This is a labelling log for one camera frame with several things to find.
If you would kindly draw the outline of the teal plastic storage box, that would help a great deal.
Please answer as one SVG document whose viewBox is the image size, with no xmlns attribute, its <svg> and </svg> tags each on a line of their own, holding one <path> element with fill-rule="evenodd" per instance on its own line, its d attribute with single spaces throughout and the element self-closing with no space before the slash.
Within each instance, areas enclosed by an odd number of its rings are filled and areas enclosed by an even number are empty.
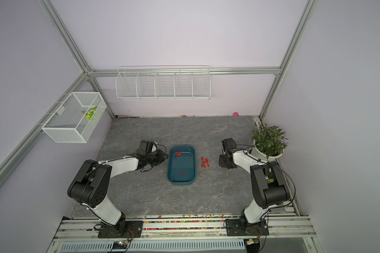
<svg viewBox="0 0 380 253">
<path fill-rule="evenodd" d="M 173 185 L 192 184 L 196 178 L 196 152 L 190 145 L 177 145 L 168 155 L 167 179 Z"/>
</svg>

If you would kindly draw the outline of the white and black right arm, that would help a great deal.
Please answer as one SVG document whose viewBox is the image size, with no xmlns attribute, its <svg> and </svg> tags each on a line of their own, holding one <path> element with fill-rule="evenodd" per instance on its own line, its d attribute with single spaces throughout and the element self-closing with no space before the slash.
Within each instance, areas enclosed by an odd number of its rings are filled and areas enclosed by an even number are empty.
<svg viewBox="0 0 380 253">
<path fill-rule="evenodd" d="M 242 168 L 250 173 L 253 200 L 242 211 L 244 226 L 262 223 L 272 209 L 291 199 L 282 170 L 276 162 L 263 162 L 247 151 L 227 151 L 219 155 L 219 166 L 227 169 Z"/>
</svg>

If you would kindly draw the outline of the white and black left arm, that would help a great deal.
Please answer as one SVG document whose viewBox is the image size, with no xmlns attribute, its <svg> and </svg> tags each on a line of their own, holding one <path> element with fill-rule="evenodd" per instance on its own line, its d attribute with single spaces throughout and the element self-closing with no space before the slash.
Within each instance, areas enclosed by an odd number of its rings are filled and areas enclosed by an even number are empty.
<svg viewBox="0 0 380 253">
<path fill-rule="evenodd" d="M 67 195 L 89 209 L 103 224 L 122 229 L 125 215 L 109 199 L 107 192 L 110 179 L 127 172 L 152 168 L 167 160 L 168 155 L 160 149 L 145 155 L 127 155 L 106 161 L 86 160 L 70 184 Z"/>
</svg>

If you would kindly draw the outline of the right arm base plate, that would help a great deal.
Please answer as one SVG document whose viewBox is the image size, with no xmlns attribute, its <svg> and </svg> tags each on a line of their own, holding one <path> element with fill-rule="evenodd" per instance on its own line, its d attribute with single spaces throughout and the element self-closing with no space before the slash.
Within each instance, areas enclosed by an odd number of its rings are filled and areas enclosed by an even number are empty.
<svg viewBox="0 0 380 253">
<path fill-rule="evenodd" d="M 248 223 L 243 218 L 225 219 L 224 228 L 227 236 L 267 236 L 269 228 L 266 220 L 257 223 Z"/>
</svg>

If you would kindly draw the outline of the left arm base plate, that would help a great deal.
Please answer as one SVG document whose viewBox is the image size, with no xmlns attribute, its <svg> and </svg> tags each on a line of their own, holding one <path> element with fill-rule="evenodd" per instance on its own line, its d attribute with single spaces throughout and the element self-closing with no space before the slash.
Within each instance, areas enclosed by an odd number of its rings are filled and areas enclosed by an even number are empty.
<svg viewBox="0 0 380 253">
<path fill-rule="evenodd" d="M 140 238 L 143 224 L 141 220 L 125 220 L 115 226 L 97 224 L 94 230 L 98 238 Z"/>
</svg>

